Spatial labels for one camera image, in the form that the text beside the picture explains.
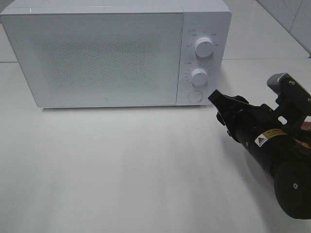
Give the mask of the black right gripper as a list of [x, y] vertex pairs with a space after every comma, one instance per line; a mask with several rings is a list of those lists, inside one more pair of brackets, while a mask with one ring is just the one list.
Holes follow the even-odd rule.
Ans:
[[228, 134], [246, 148], [291, 148], [295, 141], [281, 129], [280, 121], [266, 104], [253, 106], [241, 96], [230, 97], [215, 90], [208, 100]]

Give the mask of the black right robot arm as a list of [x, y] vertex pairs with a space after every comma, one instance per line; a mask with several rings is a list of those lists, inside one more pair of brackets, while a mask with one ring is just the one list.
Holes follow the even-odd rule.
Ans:
[[215, 90], [208, 98], [217, 108], [218, 121], [242, 144], [273, 179], [282, 210], [296, 219], [311, 217], [311, 150], [282, 129], [266, 104], [253, 106], [241, 97]]

